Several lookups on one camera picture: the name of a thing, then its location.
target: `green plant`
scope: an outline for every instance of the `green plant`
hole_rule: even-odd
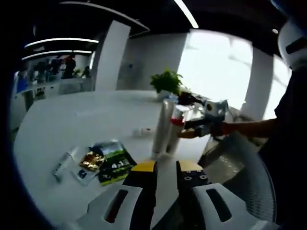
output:
[[[74,69],[73,72],[76,73],[76,74],[79,74],[79,73],[81,73],[81,69]]]
[[[155,88],[157,93],[166,90],[176,95],[179,94],[180,86],[182,85],[180,78],[182,76],[175,71],[165,69],[162,74],[152,75],[151,78],[150,85]]]

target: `round table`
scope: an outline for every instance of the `round table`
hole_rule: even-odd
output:
[[[42,214],[54,226],[84,215],[88,204],[109,186],[93,179],[82,186],[70,175],[58,183],[52,175],[72,146],[118,139],[136,162],[150,158],[153,136],[134,138],[136,128],[155,128],[161,103],[152,91],[82,92],[35,102],[14,143],[21,178]],[[158,163],[154,227],[177,199],[177,160],[197,162],[209,136],[182,139],[176,154]]]

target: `window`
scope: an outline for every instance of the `window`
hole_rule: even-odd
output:
[[[183,84],[210,99],[227,99],[240,109],[250,78],[251,43],[204,30],[192,30],[186,42],[178,68]]]

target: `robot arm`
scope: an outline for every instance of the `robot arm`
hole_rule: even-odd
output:
[[[178,104],[192,105],[200,104],[203,107],[203,116],[185,122],[184,129],[194,129],[196,137],[203,137],[210,134],[212,125],[219,125],[225,120],[225,115],[229,109],[227,100],[213,102],[192,93],[184,93],[178,98]]]
[[[177,161],[178,203],[184,229],[275,230],[276,224],[249,214],[243,200],[221,184],[212,184],[202,167]],[[136,165],[122,185],[113,185],[93,200],[88,212],[61,230],[149,230],[155,207],[156,163]]]

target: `ceiling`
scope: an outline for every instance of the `ceiling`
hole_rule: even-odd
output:
[[[186,33],[192,26],[174,0],[136,1],[119,4],[114,0],[81,1],[111,8],[138,21],[150,29],[149,32],[136,22],[112,12],[80,4],[60,4],[60,0],[48,0],[40,5],[41,10],[33,20],[34,28],[29,31],[25,45],[34,41],[76,37],[97,39],[105,33],[112,20],[131,26],[132,35]],[[267,53],[277,53],[277,34],[286,18],[268,0],[184,0],[200,29],[220,31],[236,35],[253,42],[255,47]],[[25,49],[24,55],[41,51],[41,45]],[[76,41],[56,41],[44,44],[45,51],[78,49],[95,50],[95,44]]]

